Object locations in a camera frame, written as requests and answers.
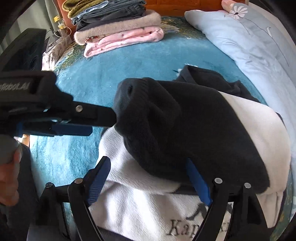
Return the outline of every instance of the daisy print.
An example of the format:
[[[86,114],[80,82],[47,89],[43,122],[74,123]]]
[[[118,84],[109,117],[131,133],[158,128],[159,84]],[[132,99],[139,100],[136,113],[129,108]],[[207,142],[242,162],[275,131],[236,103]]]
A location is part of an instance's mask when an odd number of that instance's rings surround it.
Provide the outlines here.
[[[247,10],[248,8],[244,6],[240,6],[240,7],[234,6],[233,9],[230,10],[229,14],[227,14],[226,16],[230,16],[238,20],[240,18],[243,18],[246,15],[246,13],[248,12]]]

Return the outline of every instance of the folded clothes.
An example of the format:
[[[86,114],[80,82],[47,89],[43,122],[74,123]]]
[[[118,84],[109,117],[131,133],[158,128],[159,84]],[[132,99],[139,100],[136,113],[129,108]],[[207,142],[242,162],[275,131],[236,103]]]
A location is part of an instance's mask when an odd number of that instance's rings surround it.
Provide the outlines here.
[[[97,4],[95,6],[89,7],[87,9],[85,9],[83,12],[79,13],[74,18],[82,18],[83,15],[85,15],[85,14],[87,14],[87,13],[93,11],[93,10],[104,8],[104,7],[107,6],[108,2],[109,1],[104,1],[104,2],[101,2],[100,4]]]
[[[126,30],[159,26],[161,24],[161,17],[157,12],[146,10],[145,14],[146,15],[141,18],[104,24],[84,31],[77,31],[74,34],[74,39],[79,45],[84,45],[87,39],[103,38]]]
[[[157,26],[138,28],[112,34],[98,42],[88,43],[84,51],[84,57],[104,53],[116,48],[145,42],[157,42],[164,36],[163,30]]]
[[[76,25],[79,21],[86,18],[98,18],[104,17],[111,13],[117,12],[121,9],[133,6],[133,5],[145,5],[145,0],[113,0],[109,1],[108,5],[101,9],[95,9],[89,13],[84,14],[81,18],[77,16],[72,19],[72,24]]]
[[[85,18],[78,22],[76,31],[84,31],[108,23],[133,19],[134,17],[143,17],[145,10],[145,7],[142,5],[132,5],[101,18]]]
[[[73,18],[85,9],[95,6],[103,1],[104,0],[66,0],[62,4],[62,9],[68,12],[68,18]]]
[[[126,21],[126,20],[131,20],[131,19],[136,19],[136,18],[140,18],[143,17],[142,15],[138,15],[138,16],[134,16],[134,17],[123,17],[123,18],[115,18],[115,19],[110,19],[110,20],[100,20],[100,21],[94,21],[93,23],[89,23],[88,25],[86,25],[83,28],[80,28],[80,24],[78,23],[77,27],[76,27],[76,31],[84,31],[90,28],[94,28],[94,27],[98,27],[104,24],[109,24],[109,23],[116,23],[116,22],[120,22],[120,21]]]

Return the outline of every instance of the wooden headboard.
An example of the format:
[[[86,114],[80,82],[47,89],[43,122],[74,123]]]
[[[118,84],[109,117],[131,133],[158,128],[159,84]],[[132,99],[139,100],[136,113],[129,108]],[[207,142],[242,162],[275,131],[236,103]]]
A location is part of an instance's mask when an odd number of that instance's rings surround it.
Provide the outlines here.
[[[57,0],[59,9],[63,16],[66,26],[71,28],[72,33],[76,27],[72,25],[71,20],[67,17],[68,13],[62,9],[65,0]],[[246,0],[235,0],[236,2],[245,3]],[[162,16],[184,16],[185,11],[199,9],[203,11],[222,10],[221,0],[146,0],[147,9],[153,9]]]

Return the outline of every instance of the folded pink blanket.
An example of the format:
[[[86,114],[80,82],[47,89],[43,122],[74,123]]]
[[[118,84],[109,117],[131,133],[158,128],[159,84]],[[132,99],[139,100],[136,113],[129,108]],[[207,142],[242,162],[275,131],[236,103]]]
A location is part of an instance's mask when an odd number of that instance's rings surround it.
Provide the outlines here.
[[[163,35],[163,30],[157,26],[119,32],[104,37],[96,42],[88,43],[84,51],[84,57],[92,57],[100,53],[132,44],[157,42],[163,38]]]

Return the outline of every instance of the white fleece blanket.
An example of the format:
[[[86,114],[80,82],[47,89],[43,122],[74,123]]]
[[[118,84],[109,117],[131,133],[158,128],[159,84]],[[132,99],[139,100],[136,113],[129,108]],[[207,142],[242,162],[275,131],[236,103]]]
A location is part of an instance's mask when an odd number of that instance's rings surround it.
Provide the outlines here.
[[[268,227],[273,227],[287,185],[291,159],[288,133],[268,106],[220,94],[236,112],[266,166],[270,187],[257,197]],[[191,240],[207,209],[197,196],[169,194],[180,184],[143,170],[114,127],[100,141],[98,161],[103,156],[110,158],[111,171],[98,201],[90,208],[97,226],[135,241]],[[227,211],[217,240],[224,240],[229,219]]]

